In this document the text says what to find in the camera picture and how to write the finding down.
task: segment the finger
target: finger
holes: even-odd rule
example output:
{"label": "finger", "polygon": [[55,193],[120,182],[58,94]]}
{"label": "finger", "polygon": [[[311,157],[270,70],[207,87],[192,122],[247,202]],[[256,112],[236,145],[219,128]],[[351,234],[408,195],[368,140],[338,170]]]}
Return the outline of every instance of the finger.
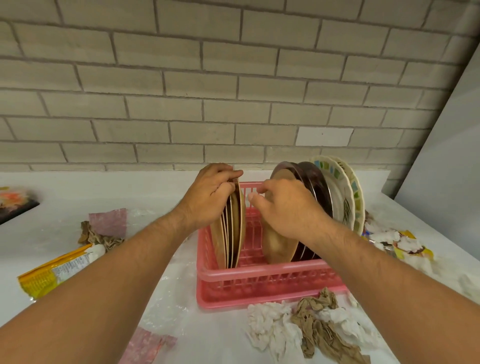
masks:
{"label": "finger", "polygon": [[227,203],[228,196],[235,191],[235,184],[233,182],[223,182],[214,192],[218,196],[217,201],[222,205]]}
{"label": "finger", "polygon": [[261,186],[257,187],[257,193],[264,194],[267,191],[272,191],[275,189],[276,180],[265,180]]}
{"label": "finger", "polygon": [[274,205],[265,197],[260,196],[258,193],[252,192],[248,195],[248,200],[260,211],[265,219],[268,219],[268,217],[272,214]]}
{"label": "finger", "polygon": [[233,170],[233,167],[226,163],[212,163],[207,166],[205,170],[206,176],[215,176],[217,173],[224,170]]}
{"label": "finger", "polygon": [[238,178],[243,174],[242,170],[224,170],[222,172],[217,173],[213,178],[214,183],[219,185],[223,182],[227,182],[233,180],[234,178]]}

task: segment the white plate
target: white plate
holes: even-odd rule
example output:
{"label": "white plate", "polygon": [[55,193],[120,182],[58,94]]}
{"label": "white plate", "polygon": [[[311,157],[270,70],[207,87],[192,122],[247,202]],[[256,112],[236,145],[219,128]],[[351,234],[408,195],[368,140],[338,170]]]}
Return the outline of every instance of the white plate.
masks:
{"label": "white plate", "polygon": [[345,171],[333,159],[327,156],[312,158],[318,168],[322,170],[332,196],[333,218],[353,230],[355,224],[355,201]]}
{"label": "white plate", "polygon": [[355,175],[353,169],[343,160],[338,157],[330,156],[338,165],[343,168],[345,174],[350,181],[350,187],[353,192],[353,199],[355,200],[355,223],[353,226],[353,231],[358,235],[363,234],[363,225],[365,225],[365,199],[363,198],[363,191],[361,189],[359,180]]}

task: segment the white countertop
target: white countertop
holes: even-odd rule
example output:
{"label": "white countertop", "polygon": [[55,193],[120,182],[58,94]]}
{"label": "white countertop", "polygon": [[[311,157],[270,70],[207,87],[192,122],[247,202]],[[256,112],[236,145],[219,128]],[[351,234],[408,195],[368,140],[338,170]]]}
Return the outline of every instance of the white countertop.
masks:
{"label": "white countertop", "polygon": [[[22,172],[0,173],[1,185],[34,190],[41,205],[0,225],[0,325],[31,302],[16,277],[77,247],[80,222],[91,212],[126,207],[128,234],[170,209],[196,172]],[[270,171],[247,171],[243,181],[260,181]],[[480,272],[480,262],[380,192],[385,171],[359,172],[366,209],[380,221],[410,230],[436,255],[448,256],[466,270]],[[204,312],[196,304],[196,233],[176,252],[159,282],[141,324],[178,337],[156,363],[273,363],[270,354],[250,345],[244,333],[245,310]],[[383,351],[366,351],[372,363],[397,363]],[[307,362],[330,363],[317,350]]]}

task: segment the gray brick wall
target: gray brick wall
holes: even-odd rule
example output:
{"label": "gray brick wall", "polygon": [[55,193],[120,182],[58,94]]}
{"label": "gray brick wall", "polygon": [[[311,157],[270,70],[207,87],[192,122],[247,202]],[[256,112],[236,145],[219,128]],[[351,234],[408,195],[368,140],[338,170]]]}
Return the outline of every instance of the gray brick wall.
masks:
{"label": "gray brick wall", "polygon": [[3,0],[0,170],[272,168],[394,194],[478,44],[453,0]]}

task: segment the dish rack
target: dish rack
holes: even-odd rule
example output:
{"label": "dish rack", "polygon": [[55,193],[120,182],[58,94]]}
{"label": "dish rack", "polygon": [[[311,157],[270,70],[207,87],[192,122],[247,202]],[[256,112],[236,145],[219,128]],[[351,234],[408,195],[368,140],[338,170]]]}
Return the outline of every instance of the dish rack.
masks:
{"label": "dish rack", "polygon": [[199,230],[197,245],[197,303],[204,309],[246,307],[251,303],[280,302],[318,295],[324,287],[346,291],[322,259],[267,264],[262,253],[260,212],[247,196],[261,182],[241,182],[245,196],[246,235],[236,268],[218,269],[210,227]]}

